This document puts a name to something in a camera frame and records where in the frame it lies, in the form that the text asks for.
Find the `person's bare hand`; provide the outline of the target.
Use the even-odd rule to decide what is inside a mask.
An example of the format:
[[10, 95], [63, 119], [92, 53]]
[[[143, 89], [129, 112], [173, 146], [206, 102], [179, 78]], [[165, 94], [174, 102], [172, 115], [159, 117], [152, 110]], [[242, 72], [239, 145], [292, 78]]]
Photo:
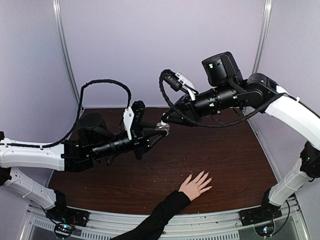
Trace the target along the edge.
[[212, 186], [210, 185], [212, 177], [210, 173], [201, 171], [195, 178], [190, 174], [184, 182], [180, 185], [178, 192], [185, 194], [192, 202], [197, 199], [201, 194], [209, 191]]

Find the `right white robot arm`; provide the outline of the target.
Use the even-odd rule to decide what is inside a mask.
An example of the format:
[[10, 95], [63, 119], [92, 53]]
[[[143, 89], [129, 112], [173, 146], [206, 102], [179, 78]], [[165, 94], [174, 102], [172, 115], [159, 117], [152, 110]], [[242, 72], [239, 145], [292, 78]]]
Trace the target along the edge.
[[297, 97], [290, 95], [274, 80], [262, 73], [245, 79], [232, 55], [226, 51], [202, 61], [211, 88], [199, 93], [193, 84], [179, 72], [165, 69], [159, 85], [168, 84], [184, 95], [171, 102], [164, 99], [170, 109], [162, 121], [178, 125], [199, 127], [201, 118], [219, 114], [230, 108], [253, 108], [253, 114], [267, 114], [295, 130], [306, 143], [295, 166], [285, 177], [266, 192], [265, 203], [256, 210], [259, 220], [268, 220], [288, 197], [306, 182], [320, 176], [320, 117]]

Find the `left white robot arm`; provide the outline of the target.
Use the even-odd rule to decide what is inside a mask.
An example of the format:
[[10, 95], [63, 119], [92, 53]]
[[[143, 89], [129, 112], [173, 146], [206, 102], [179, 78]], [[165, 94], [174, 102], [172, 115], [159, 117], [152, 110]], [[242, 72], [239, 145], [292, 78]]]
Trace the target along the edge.
[[145, 105], [136, 101], [123, 112], [124, 131], [112, 133], [100, 113], [90, 113], [76, 121], [77, 140], [61, 143], [29, 143], [11, 140], [0, 134], [0, 184], [14, 189], [23, 198], [51, 211], [61, 222], [72, 218], [63, 193], [49, 189], [20, 171], [20, 167], [79, 173], [95, 161], [109, 164], [121, 154], [133, 152], [140, 160], [159, 140], [168, 135], [170, 126], [143, 123]]

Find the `glitter nail polish bottle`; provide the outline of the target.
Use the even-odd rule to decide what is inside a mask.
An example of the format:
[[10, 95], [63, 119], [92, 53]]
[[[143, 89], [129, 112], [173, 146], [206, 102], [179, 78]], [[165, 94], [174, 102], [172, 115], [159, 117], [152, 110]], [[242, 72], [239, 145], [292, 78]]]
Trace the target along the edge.
[[170, 132], [170, 125], [162, 120], [158, 122], [155, 126], [155, 131], [157, 135], [167, 136]]

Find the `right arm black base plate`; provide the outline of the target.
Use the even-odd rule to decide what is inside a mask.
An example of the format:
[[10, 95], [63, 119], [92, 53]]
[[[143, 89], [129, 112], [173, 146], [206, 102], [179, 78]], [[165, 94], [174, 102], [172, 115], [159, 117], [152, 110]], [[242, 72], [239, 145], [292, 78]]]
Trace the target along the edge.
[[281, 217], [283, 214], [279, 208], [272, 207], [255, 207], [241, 210], [239, 212], [242, 226], [255, 225], [263, 222], [271, 221]]

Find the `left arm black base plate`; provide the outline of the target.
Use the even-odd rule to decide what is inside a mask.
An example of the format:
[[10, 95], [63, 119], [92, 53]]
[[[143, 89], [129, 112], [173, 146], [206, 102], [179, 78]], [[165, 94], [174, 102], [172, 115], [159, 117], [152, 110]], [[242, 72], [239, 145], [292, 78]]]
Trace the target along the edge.
[[53, 208], [46, 211], [46, 216], [58, 223], [64, 223], [71, 226], [86, 227], [90, 213], [85, 210], [67, 207], [64, 210]]

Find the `black sleeved forearm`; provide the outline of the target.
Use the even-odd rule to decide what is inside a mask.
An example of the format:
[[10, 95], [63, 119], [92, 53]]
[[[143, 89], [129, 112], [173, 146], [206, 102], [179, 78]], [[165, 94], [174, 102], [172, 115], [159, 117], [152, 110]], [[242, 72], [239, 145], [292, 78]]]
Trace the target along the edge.
[[171, 218], [179, 214], [190, 203], [191, 201], [184, 193], [174, 190], [136, 228], [112, 239], [158, 240]]

